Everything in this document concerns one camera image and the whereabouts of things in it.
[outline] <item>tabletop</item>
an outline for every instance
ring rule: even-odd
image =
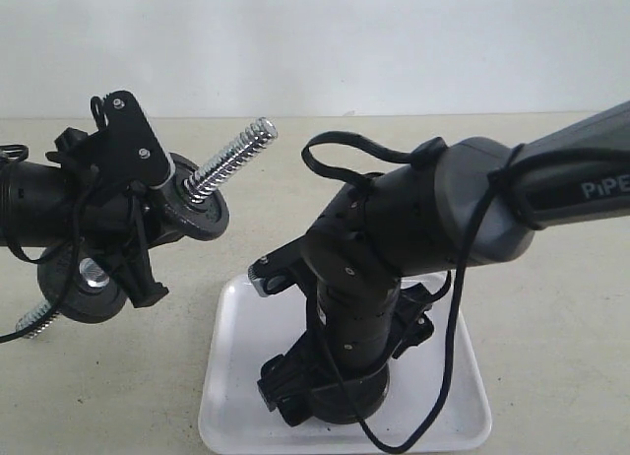
[[[273,118],[278,140],[221,189],[226,233],[152,250],[167,297],[150,308],[127,305],[102,324],[59,319],[37,339],[0,349],[0,454],[209,453],[197,416],[221,288],[303,234],[340,187],[302,163],[312,136],[349,130],[404,151],[435,136],[516,145],[589,114]],[[202,163],[250,120],[152,124],[167,149]],[[31,160],[45,162],[67,126],[95,130],[87,120],[0,120],[0,143],[28,144]],[[392,168],[346,147],[320,155],[363,171]],[[469,270],[463,313],[493,415],[489,438],[471,454],[627,453],[627,229],[625,218],[549,228],[518,260]],[[35,266],[7,249],[0,273],[0,325],[10,332],[41,296]]]

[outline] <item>white tray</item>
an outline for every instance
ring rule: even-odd
[[[408,280],[424,282],[431,292],[443,274]],[[368,420],[377,436],[400,444],[430,411],[444,367],[444,329],[451,295],[429,311],[433,337],[392,360],[389,394]],[[256,381],[261,365],[285,353],[304,331],[305,297],[297,287],[259,297],[245,275],[223,289],[199,412],[206,445],[225,455],[380,453],[358,424],[330,425],[311,419],[289,427],[278,411],[268,412]],[[490,433],[491,415],[464,318],[456,334],[453,383],[442,413],[410,452],[468,450]]]

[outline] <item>white wall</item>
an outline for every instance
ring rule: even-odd
[[[0,117],[603,109],[630,0],[0,0]]]

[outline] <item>white plastic tray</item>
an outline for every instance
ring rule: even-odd
[[[426,275],[430,291],[443,274]],[[422,422],[437,397],[444,367],[444,329],[451,295],[429,312],[435,334],[392,360],[389,394],[368,424],[385,443],[400,444]],[[305,297],[297,287],[259,297],[245,275],[231,280],[220,296],[208,371],[199,412],[206,445],[225,455],[380,453],[358,424],[330,425],[311,419],[287,426],[268,412],[256,381],[261,365],[285,353],[304,331]],[[442,413],[410,452],[468,450],[490,433],[491,415],[464,318],[456,334],[451,392]]]

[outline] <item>beige table surface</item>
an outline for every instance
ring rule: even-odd
[[[281,137],[222,190],[226,234],[152,252],[155,276],[170,288],[162,302],[128,305],[101,325],[61,319],[36,341],[0,348],[0,454],[208,453],[197,415],[221,287],[302,234],[339,187],[299,159],[311,136],[348,129],[403,150],[436,135],[450,144],[485,135],[514,145],[586,115],[273,119]],[[154,125],[168,149],[202,163],[247,122]],[[43,161],[68,125],[94,130],[85,120],[0,120],[0,143],[27,143]],[[320,155],[389,169],[343,147]],[[630,453],[629,224],[549,229],[518,261],[467,274],[463,311],[494,418],[473,453]],[[39,293],[35,267],[0,251],[0,325],[10,331]]]

